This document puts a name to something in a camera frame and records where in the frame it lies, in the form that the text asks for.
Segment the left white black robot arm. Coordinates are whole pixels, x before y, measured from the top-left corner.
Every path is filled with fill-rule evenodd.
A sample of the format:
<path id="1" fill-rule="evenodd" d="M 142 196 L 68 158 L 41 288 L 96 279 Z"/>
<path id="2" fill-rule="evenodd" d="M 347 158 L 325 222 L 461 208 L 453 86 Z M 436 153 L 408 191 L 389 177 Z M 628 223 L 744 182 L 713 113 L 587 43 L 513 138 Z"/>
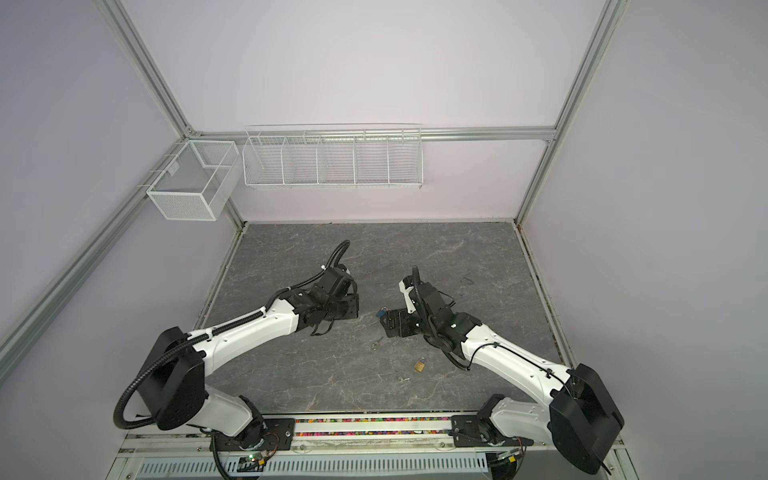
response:
<path id="1" fill-rule="evenodd" d="M 161 431 L 191 426 L 233 441 L 261 446 L 266 421 L 244 396 L 223 393 L 207 379 L 228 362 L 274 339 L 302 330 L 329 333 L 359 314 L 357 283 L 342 265 L 342 241 L 314 276 L 273 293 L 266 304 L 213 327 L 162 332 L 136 377 L 117 400 L 113 423 L 121 430 L 154 425 Z"/>

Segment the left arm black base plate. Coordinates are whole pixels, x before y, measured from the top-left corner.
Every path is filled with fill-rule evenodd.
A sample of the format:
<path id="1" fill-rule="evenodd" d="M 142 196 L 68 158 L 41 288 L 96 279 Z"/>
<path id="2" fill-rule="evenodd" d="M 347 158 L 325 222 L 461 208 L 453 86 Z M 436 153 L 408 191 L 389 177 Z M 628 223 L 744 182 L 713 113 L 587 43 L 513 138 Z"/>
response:
<path id="1" fill-rule="evenodd" d="M 296 422 L 294 418 L 267 418 L 235 437 L 215 432 L 214 445 L 221 452 L 284 451 L 291 448 Z"/>

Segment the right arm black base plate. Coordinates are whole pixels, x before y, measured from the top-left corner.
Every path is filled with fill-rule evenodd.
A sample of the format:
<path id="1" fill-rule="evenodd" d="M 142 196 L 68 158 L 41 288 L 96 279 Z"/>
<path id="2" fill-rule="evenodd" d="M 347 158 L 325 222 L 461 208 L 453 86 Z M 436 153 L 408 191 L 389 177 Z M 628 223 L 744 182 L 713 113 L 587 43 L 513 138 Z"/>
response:
<path id="1" fill-rule="evenodd" d="M 454 415 L 450 418 L 450 435 L 459 448 L 470 447 L 530 447 L 534 441 L 524 437 L 507 437 L 498 431 L 489 420 L 477 415 Z"/>

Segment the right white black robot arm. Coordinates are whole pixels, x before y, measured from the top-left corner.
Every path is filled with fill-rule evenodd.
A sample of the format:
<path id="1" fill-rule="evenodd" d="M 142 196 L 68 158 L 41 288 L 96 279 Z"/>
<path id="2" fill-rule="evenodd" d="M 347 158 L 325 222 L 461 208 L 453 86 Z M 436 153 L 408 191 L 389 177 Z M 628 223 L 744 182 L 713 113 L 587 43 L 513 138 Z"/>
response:
<path id="1" fill-rule="evenodd" d="M 625 420 L 594 369 L 546 360 L 479 318 L 454 311 L 452 298 L 423 281 L 417 268 L 398 287 L 404 307 L 377 314 L 388 337 L 421 336 L 457 368 L 483 367 L 529 398 L 520 402 L 494 394 L 475 414 L 452 417 L 456 446 L 525 450 L 543 443 L 586 474 L 605 469 Z"/>

